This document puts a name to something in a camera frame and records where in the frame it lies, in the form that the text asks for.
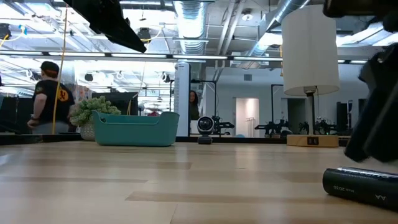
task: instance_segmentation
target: man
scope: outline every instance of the man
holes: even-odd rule
[[[43,62],[41,69],[42,80],[36,84],[33,95],[33,116],[27,125],[32,128],[33,134],[52,134],[53,111],[60,69],[53,62]],[[74,104],[71,91],[60,83],[55,115],[55,134],[68,132],[69,112]]]

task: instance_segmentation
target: black cap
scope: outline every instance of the black cap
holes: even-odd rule
[[[43,62],[40,67],[44,72],[57,73],[60,71],[60,67],[54,62]]]

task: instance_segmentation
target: teal basket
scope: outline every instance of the teal basket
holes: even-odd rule
[[[93,111],[95,141],[102,146],[171,146],[179,117],[174,112],[127,116]]]

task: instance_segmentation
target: webcam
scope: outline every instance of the webcam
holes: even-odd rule
[[[202,135],[198,138],[198,144],[212,144],[213,140],[209,136],[213,133],[215,122],[211,117],[203,116],[199,118],[197,128]]]

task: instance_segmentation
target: white lamp shade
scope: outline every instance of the white lamp shade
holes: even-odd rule
[[[306,6],[282,21],[286,95],[305,96],[306,86],[316,86],[319,95],[340,89],[336,22],[322,9],[322,5]]]

